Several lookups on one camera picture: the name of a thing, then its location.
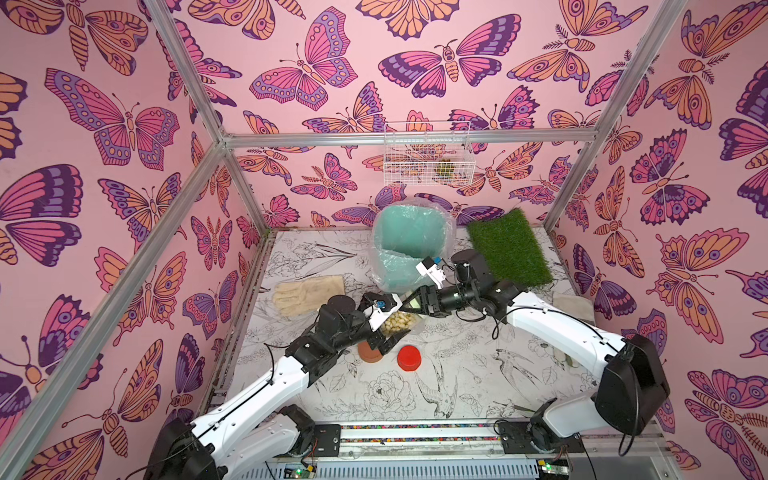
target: beige glove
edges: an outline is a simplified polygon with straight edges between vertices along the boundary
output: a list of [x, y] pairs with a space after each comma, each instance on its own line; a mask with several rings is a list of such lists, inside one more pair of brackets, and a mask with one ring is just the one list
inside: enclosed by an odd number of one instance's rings
[[301, 282], [284, 282], [275, 286], [272, 303], [283, 316], [296, 316], [319, 309], [334, 295], [344, 294], [341, 275], [315, 276]]

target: clear plastic bag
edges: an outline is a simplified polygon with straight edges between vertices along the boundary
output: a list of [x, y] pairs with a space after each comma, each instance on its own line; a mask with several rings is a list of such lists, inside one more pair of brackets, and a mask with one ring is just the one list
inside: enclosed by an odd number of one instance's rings
[[373, 223], [372, 237], [369, 256], [374, 281], [384, 292], [406, 293], [432, 284], [416, 265], [426, 257], [451, 255], [456, 222], [438, 204], [416, 197], [382, 210]]

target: red cap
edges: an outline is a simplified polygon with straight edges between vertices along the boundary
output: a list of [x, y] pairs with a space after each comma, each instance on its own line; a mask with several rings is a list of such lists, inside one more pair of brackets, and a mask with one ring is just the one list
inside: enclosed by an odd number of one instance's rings
[[412, 372], [422, 364], [422, 354], [414, 346], [404, 346], [397, 354], [397, 364], [406, 372]]

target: wire basket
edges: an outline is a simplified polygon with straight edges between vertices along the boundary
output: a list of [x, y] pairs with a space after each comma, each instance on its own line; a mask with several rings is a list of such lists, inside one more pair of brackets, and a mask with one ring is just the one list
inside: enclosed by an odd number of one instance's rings
[[[433, 121], [432, 124], [452, 122]], [[475, 152], [467, 131], [421, 131], [422, 121], [387, 123], [384, 133], [384, 184], [448, 185], [464, 187], [472, 182]], [[407, 137], [391, 131], [412, 132]]]

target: green turf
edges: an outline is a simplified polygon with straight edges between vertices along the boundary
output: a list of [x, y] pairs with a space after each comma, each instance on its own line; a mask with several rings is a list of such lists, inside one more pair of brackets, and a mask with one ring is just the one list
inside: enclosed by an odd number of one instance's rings
[[515, 208], [497, 220], [467, 225], [472, 246], [485, 256], [497, 279], [522, 286], [550, 283], [551, 273], [525, 214]]

